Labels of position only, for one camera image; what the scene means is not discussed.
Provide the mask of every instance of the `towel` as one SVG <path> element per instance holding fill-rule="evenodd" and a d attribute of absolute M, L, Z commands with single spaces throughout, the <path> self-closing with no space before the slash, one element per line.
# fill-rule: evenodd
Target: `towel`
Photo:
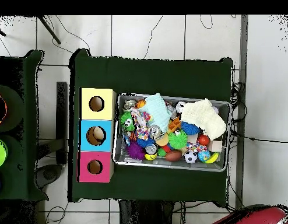
<path fill-rule="evenodd" d="M 163 133 L 166 133 L 168 131 L 169 119 L 172 112 L 167 109 L 165 101 L 161 97 L 160 93 L 147 97 L 145 101 L 146 105 L 138 110 L 140 113 L 147 112 L 152 115 L 153 120 L 147 123 L 148 127 L 157 125 Z"/>
<path fill-rule="evenodd" d="M 200 127 L 210 140 L 223 135 L 226 130 L 224 120 L 216 114 L 208 99 L 187 103 L 182 111 L 181 121 Z"/>

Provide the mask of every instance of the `white cloth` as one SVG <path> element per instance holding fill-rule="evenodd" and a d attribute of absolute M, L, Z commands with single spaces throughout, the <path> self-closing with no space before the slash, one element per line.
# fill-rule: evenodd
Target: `white cloth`
<path fill-rule="evenodd" d="M 226 130 L 224 120 L 216 114 L 208 99 L 187 103 L 182 111 L 181 121 L 200 127 L 210 140 L 223 135 Z"/>

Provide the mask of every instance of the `light blue cloth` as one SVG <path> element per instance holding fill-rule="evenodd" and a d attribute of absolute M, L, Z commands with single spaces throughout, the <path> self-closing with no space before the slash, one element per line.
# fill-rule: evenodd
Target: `light blue cloth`
<path fill-rule="evenodd" d="M 157 125 L 163 133 L 167 132 L 172 112 L 167 109 L 165 101 L 161 97 L 160 93 L 147 97 L 145 101 L 146 105 L 138 110 L 141 113 L 146 111 L 153 116 L 153 121 L 147 122 L 148 127 Z"/>

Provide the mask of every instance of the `round hole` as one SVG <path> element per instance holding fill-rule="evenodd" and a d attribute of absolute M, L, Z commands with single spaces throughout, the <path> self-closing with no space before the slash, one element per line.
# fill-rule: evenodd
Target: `round hole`
<path fill-rule="evenodd" d="M 100 96 L 93 96 L 89 101 L 89 107 L 92 111 L 102 111 L 104 108 L 104 100 Z"/>
<path fill-rule="evenodd" d="M 101 145 L 106 140 L 106 132 L 100 126 L 91 127 L 86 133 L 86 139 L 92 145 Z"/>
<path fill-rule="evenodd" d="M 92 160 L 88 163 L 87 169 L 91 174 L 99 174 L 103 170 L 103 165 L 99 160 Z"/>

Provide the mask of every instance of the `blue ball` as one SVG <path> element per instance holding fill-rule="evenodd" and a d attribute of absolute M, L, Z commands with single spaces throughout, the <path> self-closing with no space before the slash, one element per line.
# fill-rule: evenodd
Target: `blue ball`
<path fill-rule="evenodd" d="M 148 137 L 148 140 L 142 140 L 140 138 L 137 139 L 137 143 L 142 147 L 145 148 L 148 145 L 154 144 L 154 140 L 151 137 Z"/>
<path fill-rule="evenodd" d="M 208 150 L 203 150 L 198 152 L 198 158 L 201 162 L 205 162 L 210 158 L 210 153 Z"/>
<path fill-rule="evenodd" d="M 187 122 L 181 122 L 181 129 L 184 130 L 184 132 L 188 135 L 196 135 L 197 133 L 200 132 L 200 128 L 197 127 L 194 124 L 189 124 Z"/>

